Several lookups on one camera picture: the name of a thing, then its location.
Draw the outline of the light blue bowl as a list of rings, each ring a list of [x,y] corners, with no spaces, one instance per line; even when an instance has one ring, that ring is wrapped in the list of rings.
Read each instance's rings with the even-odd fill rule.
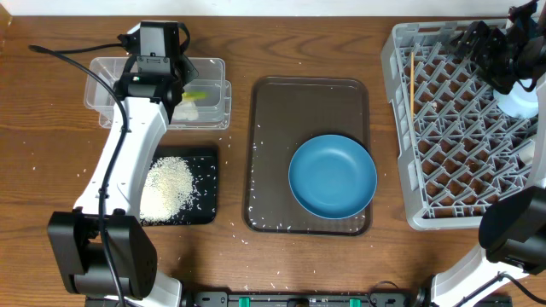
[[[529,119],[538,114],[538,99],[535,90],[527,92],[524,88],[531,85],[531,79],[521,79],[522,85],[515,83],[507,95],[493,91],[498,108],[508,116],[517,119]]]

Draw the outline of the dark blue plate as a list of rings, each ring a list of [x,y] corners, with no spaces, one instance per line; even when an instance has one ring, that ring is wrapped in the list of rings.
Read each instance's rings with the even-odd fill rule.
[[[293,197],[314,216],[340,220],[367,209],[378,186],[369,151],[342,135],[316,136],[293,154],[288,168]]]

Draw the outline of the white cup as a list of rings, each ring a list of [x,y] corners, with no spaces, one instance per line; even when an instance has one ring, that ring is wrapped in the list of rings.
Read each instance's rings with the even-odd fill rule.
[[[526,140],[526,145],[519,151],[518,157],[524,165],[531,165],[535,152],[535,136]]]

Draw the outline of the white tissue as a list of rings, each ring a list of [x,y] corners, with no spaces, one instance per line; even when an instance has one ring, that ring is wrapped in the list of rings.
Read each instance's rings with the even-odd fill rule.
[[[181,102],[173,112],[173,121],[196,121],[199,118],[197,106],[193,101]]]

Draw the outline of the yellow green snack wrapper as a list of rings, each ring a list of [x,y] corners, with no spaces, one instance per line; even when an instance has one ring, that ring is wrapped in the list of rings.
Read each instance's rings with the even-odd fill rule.
[[[208,93],[205,91],[185,91],[182,94],[184,101],[198,101],[204,100],[208,97]]]

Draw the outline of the wooden chopstick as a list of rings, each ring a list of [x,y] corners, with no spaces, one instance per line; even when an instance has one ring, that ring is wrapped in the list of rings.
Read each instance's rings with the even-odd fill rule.
[[[414,126],[415,118],[415,51],[410,54],[410,81],[409,81],[409,106],[410,106],[410,123]]]

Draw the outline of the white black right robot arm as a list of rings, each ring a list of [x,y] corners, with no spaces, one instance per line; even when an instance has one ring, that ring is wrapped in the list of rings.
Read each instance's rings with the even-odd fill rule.
[[[545,17],[534,20],[536,10],[536,0],[512,7],[506,31],[475,21],[446,44],[453,55],[476,64],[480,77],[501,94],[530,80],[525,90],[537,95],[537,138],[525,188],[489,207],[478,245],[420,287],[413,306],[474,306],[507,282],[545,303],[520,283],[545,269]]]

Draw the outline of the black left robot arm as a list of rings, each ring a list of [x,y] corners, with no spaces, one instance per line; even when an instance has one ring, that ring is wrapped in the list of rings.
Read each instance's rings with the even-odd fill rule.
[[[97,167],[71,211],[53,212],[49,242],[69,293],[114,306],[179,306],[181,281],[157,269],[157,252],[139,222],[142,191],[154,152],[184,87],[198,72],[184,54],[188,28],[143,20],[118,37],[129,55],[113,84],[70,57],[114,101],[113,122]]]

